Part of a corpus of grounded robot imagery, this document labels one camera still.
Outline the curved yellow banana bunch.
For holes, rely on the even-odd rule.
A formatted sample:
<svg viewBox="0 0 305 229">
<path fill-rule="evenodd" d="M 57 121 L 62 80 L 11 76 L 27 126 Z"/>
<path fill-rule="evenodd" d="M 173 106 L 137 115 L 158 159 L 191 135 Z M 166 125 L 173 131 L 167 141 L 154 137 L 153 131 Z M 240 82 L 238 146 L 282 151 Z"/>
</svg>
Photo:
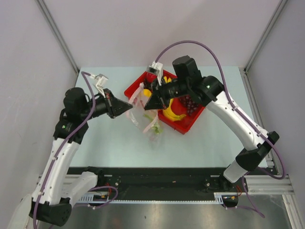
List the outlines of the curved yellow banana bunch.
<svg viewBox="0 0 305 229">
<path fill-rule="evenodd" d="M 181 121 L 186 117 L 186 114 L 177 115 L 172 111 L 172 104 L 174 99 L 171 99 L 169 106 L 162 110 L 163 115 L 172 122 Z"/>
</svg>

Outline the clear pink-dotted zip bag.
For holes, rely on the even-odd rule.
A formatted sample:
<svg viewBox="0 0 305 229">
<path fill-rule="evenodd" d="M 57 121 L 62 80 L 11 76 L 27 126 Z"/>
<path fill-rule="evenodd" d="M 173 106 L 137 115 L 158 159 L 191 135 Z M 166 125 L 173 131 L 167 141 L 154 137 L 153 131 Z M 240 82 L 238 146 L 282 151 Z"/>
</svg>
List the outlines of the clear pink-dotted zip bag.
<svg viewBox="0 0 305 229">
<path fill-rule="evenodd" d="M 154 134 L 152 131 L 143 133 L 144 128 L 150 123 L 150 121 L 143 117 L 144 114 L 149 115 L 154 118 L 158 115 L 157 110 L 145 110 L 144 107 L 148 102 L 149 98 L 142 95 L 142 90 L 145 89 L 144 84 L 140 83 L 136 87 L 135 92 L 132 93 L 128 103 L 133 106 L 133 108 L 126 112 L 126 116 L 132 123 L 140 130 L 140 132 L 146 136 L 151 142 L 157 144 L 159 142 L 161 134 Z"/>
</svg>

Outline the green celery stalk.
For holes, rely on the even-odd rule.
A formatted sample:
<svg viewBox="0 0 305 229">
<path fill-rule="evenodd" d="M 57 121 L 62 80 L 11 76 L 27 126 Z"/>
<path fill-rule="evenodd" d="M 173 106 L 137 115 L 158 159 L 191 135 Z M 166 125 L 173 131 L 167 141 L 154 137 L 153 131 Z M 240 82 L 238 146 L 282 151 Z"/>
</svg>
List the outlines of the green celery stalk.
<svg viewBox="0 0 305 229">
<path fill-rule="evenodd" d="M 150 123 L 144 128 L 143 133 L 147 133 L 148 131 L 152 131 L 154 134 L 161 134 L 163 132 L 163 128 L 159 123 L 158 115 L 154 118 L 150 117 L 148 114 L 144 114 L 143 117 L 147 118 Z"/>
</svg>

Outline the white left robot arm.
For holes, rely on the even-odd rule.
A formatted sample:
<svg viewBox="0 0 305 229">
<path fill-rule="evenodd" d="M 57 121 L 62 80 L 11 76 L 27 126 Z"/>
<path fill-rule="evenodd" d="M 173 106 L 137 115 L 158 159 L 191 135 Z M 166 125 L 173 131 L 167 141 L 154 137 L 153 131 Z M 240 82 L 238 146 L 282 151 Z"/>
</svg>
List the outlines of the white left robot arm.
<svg viewBox="0 0 305 229">
<path fill-rule="evenodd" d="M 55 226 L 63 226 L 72 208 L 88 191 L 109 190 L 101 168 L 87 167 L 67 190 L 63 183 L 71 161 L 87 132 L 88 120 L 107 114 L 116 118 L 132 108 L 132 105 L 116 98 L 109 89 L 104 95 L 96 94 L 87 99 L 82 88 L 74 87 L 65 93 L 64 109 L 55 126 L 52 150 L 42 177 L 32 194 L 29 216 Z"/>
</svg>

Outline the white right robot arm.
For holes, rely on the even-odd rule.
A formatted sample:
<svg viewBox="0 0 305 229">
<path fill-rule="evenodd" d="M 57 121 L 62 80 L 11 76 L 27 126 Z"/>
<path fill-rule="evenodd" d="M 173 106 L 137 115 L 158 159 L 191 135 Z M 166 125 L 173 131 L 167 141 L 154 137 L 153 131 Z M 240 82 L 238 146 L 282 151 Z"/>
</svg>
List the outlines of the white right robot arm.
<svg viewBox="0 0 305 229">
<path fill-rule="evenodd" d="M 248 117 L 232 101 L 225 86 L 214 76 L 203 77 L 195 59 L 188 55 L 173 61 L 176 79 L 170 83 L 152 83 L 152 95 L 145 110 L 169 107 L 170 100 L 184 95 L 217 115 L 238 137 L 244 149 L 226 168 L 220 179 L 224 191 L 232 191 L 237 180 L 247 172 L 254 171 L 279 140 L 275 131 L 268 132 Z"/>
</svg>

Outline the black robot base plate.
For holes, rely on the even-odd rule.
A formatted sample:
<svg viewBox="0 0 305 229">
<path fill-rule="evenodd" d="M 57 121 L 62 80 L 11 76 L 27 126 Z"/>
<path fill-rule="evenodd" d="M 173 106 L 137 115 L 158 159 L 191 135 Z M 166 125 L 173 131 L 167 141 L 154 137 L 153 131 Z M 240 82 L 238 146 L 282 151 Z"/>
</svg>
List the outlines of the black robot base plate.
<svg viewBox="0 0 305 229">
<path fill-rule="evenodd" d="M 247 182 L 230 183 L 224 169 L 203 168 L 94 168 L 95 185 L 117 201 L 195 202 L 215 200 L 215 194 L 240 195 Z"/>
</svg>

